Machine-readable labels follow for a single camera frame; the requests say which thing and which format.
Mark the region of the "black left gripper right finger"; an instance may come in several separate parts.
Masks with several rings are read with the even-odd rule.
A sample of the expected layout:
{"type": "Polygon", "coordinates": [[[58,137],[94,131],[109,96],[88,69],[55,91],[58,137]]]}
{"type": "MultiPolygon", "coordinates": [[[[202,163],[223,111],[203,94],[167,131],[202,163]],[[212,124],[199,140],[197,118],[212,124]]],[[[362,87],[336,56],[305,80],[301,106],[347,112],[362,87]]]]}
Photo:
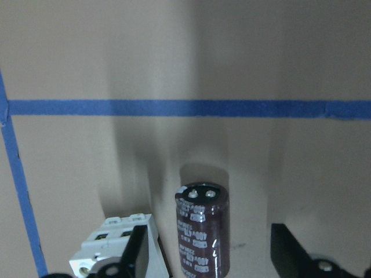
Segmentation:
{"type": "Polygon", "coordinates": [[[270,257],[279,277],[354,277],[331,260],[313,259],[285,224],[271,225],[270,257]]]}

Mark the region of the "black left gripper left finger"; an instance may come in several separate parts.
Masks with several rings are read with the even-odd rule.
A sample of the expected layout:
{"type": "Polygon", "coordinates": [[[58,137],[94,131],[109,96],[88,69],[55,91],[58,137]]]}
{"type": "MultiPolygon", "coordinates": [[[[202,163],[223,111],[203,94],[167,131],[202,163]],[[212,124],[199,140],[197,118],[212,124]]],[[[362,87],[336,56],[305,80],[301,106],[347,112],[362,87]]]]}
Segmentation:
{"type": "Polygon", "coordinates": [[[121,257],[104,259],[88,277],[145,277],[148,269],[148,229],[135,226],[121,257]]]}

